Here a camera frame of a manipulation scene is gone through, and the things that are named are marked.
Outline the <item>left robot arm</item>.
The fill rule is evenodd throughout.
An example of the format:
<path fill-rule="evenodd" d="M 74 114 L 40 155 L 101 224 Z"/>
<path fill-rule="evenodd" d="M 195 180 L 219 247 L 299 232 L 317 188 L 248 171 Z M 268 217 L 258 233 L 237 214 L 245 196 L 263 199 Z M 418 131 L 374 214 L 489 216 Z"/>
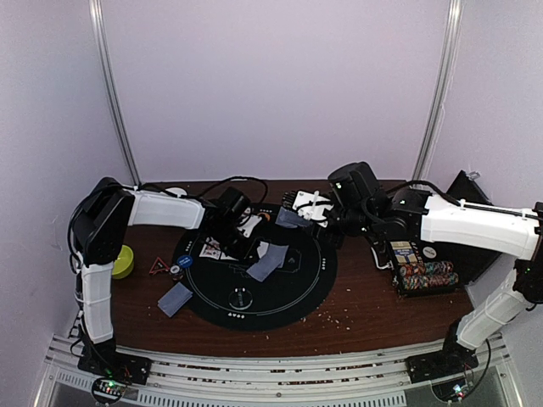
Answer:
<path fill-rule="evenodd" d="M 249 208 L 249 198 L 234 187 L 207 200 L 202 194 L 155 185 L 129 187 L 104 177 L 78 204 L 67 231 L 70 266 L 76 274 L 75 297 L 82 312 L 79 368 L 107 378 L 146 379 L 149 359 L 119 353 L 111 321 L 112 274 L 128 227 L 199 230 L 226 255 L 246 259 L 254 245 L 241 230 Z"/>

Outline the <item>grey card deck box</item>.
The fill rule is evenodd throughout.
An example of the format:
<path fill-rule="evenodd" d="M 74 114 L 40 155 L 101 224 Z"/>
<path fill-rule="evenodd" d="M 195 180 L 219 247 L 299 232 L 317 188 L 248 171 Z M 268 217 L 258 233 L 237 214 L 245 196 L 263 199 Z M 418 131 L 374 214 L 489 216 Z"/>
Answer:
<path fill-rule="evenodd" d="M 275 224 L 287 229 L 306 228 L 311 225 L 310 220 L 306 220 L 304 217 L 299 216 L 297 213 L 287 210 L 281 207 Z"/>

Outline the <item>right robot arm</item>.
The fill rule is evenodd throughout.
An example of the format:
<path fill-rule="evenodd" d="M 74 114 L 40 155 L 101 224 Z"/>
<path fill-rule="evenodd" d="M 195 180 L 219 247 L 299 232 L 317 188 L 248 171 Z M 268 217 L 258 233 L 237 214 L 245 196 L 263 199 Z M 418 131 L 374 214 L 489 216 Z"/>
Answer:
<path fill-rule="evenodd" d="M 542 302 L 542 204 L 506 209 L 471 203 L 413 180 L 386 191 L 366 162 L 328 177 L 331 196 L 311 194 L 307 220 L 336 235 L 364 236 L 377 244 L 420 240 L 454 243 L 514 257 L 501 285 L 472 312 L 454 321 L 441 350 L 406 359 L 412 382 L 478 366 L 475 351 L 530 305 Z"/>

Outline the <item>blue small blind button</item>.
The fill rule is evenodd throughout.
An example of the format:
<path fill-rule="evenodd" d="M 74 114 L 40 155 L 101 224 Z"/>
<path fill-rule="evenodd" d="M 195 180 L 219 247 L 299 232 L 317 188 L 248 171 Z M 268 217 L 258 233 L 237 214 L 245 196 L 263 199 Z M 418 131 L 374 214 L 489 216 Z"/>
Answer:
<path fill-rule="evenodd" d="M 188 255 L 188 254 L 184 254 L 182 256 L 180 256 L 177 260 L 176 260 L 176 265 L 180 268 L 180 269 L 187 269 L 189 268 L 191 265 L 193 264 L 193 257 Z"/>

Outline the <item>blue patterned card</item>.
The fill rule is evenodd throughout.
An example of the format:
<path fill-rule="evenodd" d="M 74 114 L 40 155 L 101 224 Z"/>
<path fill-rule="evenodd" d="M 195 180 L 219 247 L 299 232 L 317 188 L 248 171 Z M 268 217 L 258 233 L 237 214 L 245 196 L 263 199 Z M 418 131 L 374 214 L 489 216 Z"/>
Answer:
<path fill-rule="evenodd" d="M 276 245 L 269 243 L 266 253 L 261 259 L 265 260 L 269 264 L 274 264 L 277 268 L 282 268 L 288 253 L 288 249 L 288 245 Z"/>
<path fill-rule="evenodd" d="M 247 274 L 256 281 L 263 282 L 276 268 L 276 260 L 262 258 L 247 269 Z"/>
<path fill-rule="evenodd" d="M 193 292 L 178 282 L 159 301 L 159 308 L 172 317 L 193 296 Z"/>

